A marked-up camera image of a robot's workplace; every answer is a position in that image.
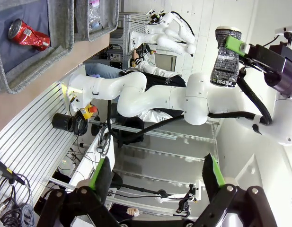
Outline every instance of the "clear plastic bag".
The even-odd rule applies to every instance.
[[[103,28],[100,19],[99,1],[100,0],[89,0],[88,18],[90,32]]]

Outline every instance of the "red soda can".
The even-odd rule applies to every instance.
[[[44,51],[50,46],[50,37],[37,32],[21,19],[16,19],[9,28],[8,38],[20,45],[32,45],[38,51]]]

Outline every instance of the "white sleeve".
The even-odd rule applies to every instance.
[[[148,110],[137,115],[143,122],[158,123],[166,119],[172,118],[169,114],[160,110]]]
[[[147,72],[153,75],[157,75],[160,77],[173,77],[178,75],[175,72],[170,72],[166,70],[159,69],[157,67],[149,65],[146,61],[143,61],[140,58],[135,59],[135,64],[137,65],[137,69],[141,72]]]

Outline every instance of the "gray fabric bin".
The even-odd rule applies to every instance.
[[[37,0],[0,0],[0,10]],[[24,60],[8,72],[4,71],[0,53],[0,91],[16,94],[34,79],[70,53],[74,44],[74,0],[47,0],[51,46]]]
[[[88,19],[89,0],[76,0],[75,18],[77,33],[74,41],[94,41],[97,38],[114,31],[118,26],[119,0],[100,0],[100,17],[103,29],[90,32]]]

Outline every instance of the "green tape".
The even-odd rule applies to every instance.
[[[89,184],[89,187],[92,189],[92,190],[95,190],[95,181],[97,180],[97,177],[98,177],[98,174],[99,174],[99,171],[101,170],[102,166],[103,166],[103,163],[104,163],[104,158],[101,158],[99,163],[97,164],[97,167],[94,171],[94,174],[90,180],[90,184]]]
[[[223,176],[221,174],[221,170],[218,167],[216,159],[212,156],[212,161],[213,161],[213,172],[216,177],[216,181],[219,187],[222,187],[226,184],[225,180],[223,179]]]
[[[240,56],[245,56],[246,54],[240,51],[240,46],[242,44],[246,45],[243,41],[234,38],[233,36],[229,36],[226,41],[226,48],[235,53],[238,53]]]

